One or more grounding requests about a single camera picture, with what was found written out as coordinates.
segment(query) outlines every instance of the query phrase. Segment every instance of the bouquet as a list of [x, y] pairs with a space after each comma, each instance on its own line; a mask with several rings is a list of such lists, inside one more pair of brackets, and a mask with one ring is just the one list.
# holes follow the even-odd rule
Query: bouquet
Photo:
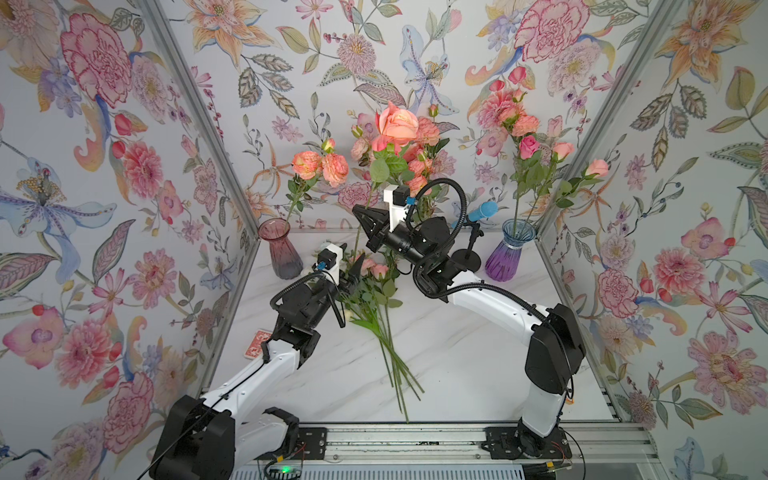
[[293, 171], [296, 175], [288, 180], [289, 194], [286, 194], [290, 200], [290, 208], [286, 220], [294, 209], [299, 212], [304, 211], [304, 196], [308, 195], [310, 188], [320, 180], [325, 180], [331, 187], [338, 187], [346, 182], [346, 176], [349, 174], [349, 165], [342, 155], [334, 153], [336, 142], [329, 138], [323, 142], [322, 152], [320, 154], [313, 151], [303, 151], [293, 156]]

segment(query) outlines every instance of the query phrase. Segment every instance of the black mounting plate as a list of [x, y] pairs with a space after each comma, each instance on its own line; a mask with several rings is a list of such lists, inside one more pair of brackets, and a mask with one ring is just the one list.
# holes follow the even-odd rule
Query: black mounting plate
[[[516, 427], [486, 427], [485, 442], [482, 444], [482, 448], [491, 453], [493, 460], [516, 460], [522, 456], [517, 434]], [[558, 427], [552, 429], [552, 433], [544, 439], [544, 452], [539, 458], [552, 460], [563, 458], [563, 454], [552, 445], [552, 442], [563, 450], [565, 458], [571, 458], [571, 446], [568, 444], [563, 430]]]
[[[301, 460], [302, 455], [304, 460], [325, 460], [327, 437], [328, 429], [299, 427], [299, 438], [296, 443], [297, 445], [306, 443], [306, 447], [292, 460]], [[257, 460], [269, 461], [274, 460], [274, 457], [270, 453], [265, 453], [257, 458]]]

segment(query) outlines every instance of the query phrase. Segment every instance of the painted lily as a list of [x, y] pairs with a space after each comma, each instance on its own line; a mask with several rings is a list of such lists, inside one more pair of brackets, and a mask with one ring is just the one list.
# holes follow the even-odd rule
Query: painted lily
[[117, 204], [102, 205], [87, 202], [78, 207], [66, 207], [60, 203], [67, 200], [61, 192], [61, 181], [53, 168], [34, 158], [27, 159], [29, 170], [21, 169], [16, 174], [20, 180], [17, 190], [24, 192], [28, 199], [14, 197], [0, 188], [0, 218], [6, 219], [17, 237], [26, 237], [32, 232], [47, 233], [56, 239], [61, 247], [61, 265], [56, 271], [60, 284], [69, 280], [80, 266], [80, 254], [69, 240], [79, 225], [98, 228], [111, 218]]
[[406, 85], [413, 88], [415, 101], [409, 109], [413, 113], [419, 109], [419, 105], [428, 99], [426, 103], [438, 105], [440, 113], [450, 115], [458, 113], [458, 108], [453, 108], [451, 99], [437, 92], [435, 86], [440, 85], [443, 77], [448, 73], [450, 64], [448, 55], [433, 58], [425, 63], [422, 68], [422, 54], [424, 53], [424, 41], [419, 31], [413, 25], [402, 28], [402, 50], [400, 51], [400, 63], [408, 72]]

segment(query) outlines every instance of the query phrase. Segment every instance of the black cable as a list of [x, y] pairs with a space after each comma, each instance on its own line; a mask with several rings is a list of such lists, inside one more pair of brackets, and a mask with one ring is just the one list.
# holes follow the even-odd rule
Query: black cable
[[200, 423], [200, 420], [202, 420], [202, 419], [204, 419], [205, 417], [207, 417], [207, 416], [208, 416], [208, 414], [209, 414], [209, 413], [211, 413], [211, 412], [214, 410], [214, 407], [215, 407], [216, 405], [218, 405], [218, 403], [219, 403], [219, 402], [221, 402], [222, 400], [224, 400], [224, 399], [226, 399], [226, 398], [229, 398], [229, 395], [230, 395], [230, 393], [234, 392], [234, 391], [235, 391], [235, 389], [237, 389], [237, 387], [239, 387], [239, 386], [243, 385], [243, 383], [245, 383], [245, 382], [246, 382], [246, 381], [247, 381], [247, 380], [248, 380], [250, 377], [252, 377], [252, 376], [256, 375], [256, 374], [259, 372], [259, 370], [261, 370], [261, 369], [262, 369], [262, 367], [264, 367], [265, 365], [266, 365], [266, 363], [262, 363], [262, 364], [259, 366], [259, 368], [257, 368], [257, 369], [256, 369], [256, 371], [254, 371], [253, 373], [251, 373], [250, 375], [248, 375], [248, 376], [247, 376], [246, 378], [244, 378], [244, 379], [243, 379], [243, 380], [242, 380], [240, 383], [238, 383], [237, 385], [235, 385], [235, 386], [234, 386], [234, 387], [232, 387], [231, 389], [227, 390], [227, 393], [225, 393], [225, 394], [223, 394], [222, 396], [220, 396], [220, 397], [219, 397], [219, 399], [218, 399], [216, 402], [214, 402], [214, 404], [213, 404], [213, 405], [211, 405], [210, 407], [208, 407], [208, 410], [207, 410], [207, 411], [206, 411], [206, 412], [205, 412], [203, 415], [201, 415], [199, 419], [197, 419], [197, 420], [195, 421], [195, 423], [193, 423], [192, 425], [190, 425], [190, 427], [189, 427], [188, 429], [184, 430], [184, 431], [181, 433], [181, 435], [179, 435], [179, 436], [178, 436], [178, 438], [176, 438], [174, 441], [172, 441], [172, 443], [171, 443], [171, 444], [168, 446], [168, 448], [166, 448], [165, 450], [163, 450], [163, 453], [161, 453], [161, 454], [160, 454], [160, 456], [159, 456], [159, 457], [157, 457], [157, 459], [156, 459], [156, 460], [154, 460], [152, 463], [150, 463], [150, 464], [149, 464], [149, 466], [147, 467], [147, 469], [145, 469], [145, 470], [144, 470], [144, 471], [141, 473], [141, 475], [139, 475], [138, 477], [136, 477], [136, 480], [140, 480], [140, 479], [141, 479], [141, 477], [145, 476], [145, 475], [147, 474], [147, 472], [149, 472], [149, 471], [150, 471], [150, 469], [151, 469], [152, 467], [154, 467], [154, 466], [155, 466], [155, 465], [156, 465], [156, 464], [157, 464], [157, 463], [158, 463], [158, 462], [159, 462], [159, 461], [160, 461], [160, 460], [161, 460], [161, 459], [162, 459], [162, 458], [165, 456], [165, 454], [166, 454], [166, 453], [168, 453], [168, 452], [169, 452], [169, 451], [170, 451], [170, 450], [171, 450], [171, 449], [174, 447], [174, 445], [176, 445], [176, 444], [178, 443], [178, 441], [179, 441], [179, 440], [181, 440], [182, 438], [184, 438], [184, 437], [187, 435], [187, 433], [191, 432], [191, 431], [192, 431], [192, 429], [193, 429], [194, 427], [196, 427], [198, 423]]
[[578, 444], [578, 440], [575, 439], [573, 435], [571, 435], [570, 433], [566, 432], [565, 429], [563, 429], [562, 427], [561, 427], [561, 429], [563, 430], [563, 432], [565, 432], [565, 435], [568, 435], [569, 437], [571, 437], [571, 440], [576, 442], [576, 446], [578, 447], [579, 454], [581, 455], [581, 464], [584, 466], [584, 474], [581, 476], [581, 480], [586, 480], [586, 478], [587, 478], [587, 457], [584, 456], [584, 450], [581, 449], [581, 445]]

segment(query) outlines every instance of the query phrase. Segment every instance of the pink glass vase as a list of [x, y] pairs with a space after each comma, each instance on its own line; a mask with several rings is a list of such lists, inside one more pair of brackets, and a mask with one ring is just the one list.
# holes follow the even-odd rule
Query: pink glass vase
[[290, 223], [282, 218], [267, 220], [259, 226], [259, 237], [270, 244], [272, 270], [283, 280], [296, 278], [304, 268], [301, 257], [288, 239]]

